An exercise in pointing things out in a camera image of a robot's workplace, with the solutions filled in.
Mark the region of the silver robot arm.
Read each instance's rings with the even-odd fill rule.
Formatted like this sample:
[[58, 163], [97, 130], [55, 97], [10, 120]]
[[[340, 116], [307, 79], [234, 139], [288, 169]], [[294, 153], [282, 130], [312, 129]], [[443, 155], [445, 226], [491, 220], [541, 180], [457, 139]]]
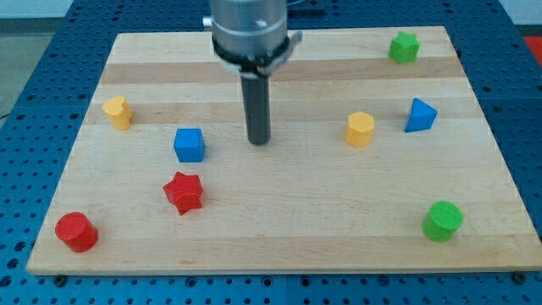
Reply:
[[218, 62], [242, 78], [267, 78], [302, 41], [287, 30], [286, 0], [210, 0], [213, 50]]

